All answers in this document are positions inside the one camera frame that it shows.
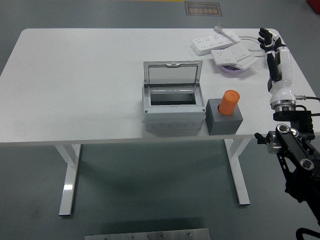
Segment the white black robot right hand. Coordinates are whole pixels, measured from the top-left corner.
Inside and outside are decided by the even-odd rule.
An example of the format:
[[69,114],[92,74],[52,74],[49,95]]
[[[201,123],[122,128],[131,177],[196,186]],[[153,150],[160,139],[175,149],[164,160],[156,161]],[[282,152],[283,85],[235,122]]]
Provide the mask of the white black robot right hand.
[[269,70],[267,83],[268,92],[271,94],[270,105],[275,109],[281,104],[294,105],[296,97],[292,92],[292,60],[288,47],[282,42],[280,36],[265,28],[259,30],[258,42],[266,55]]

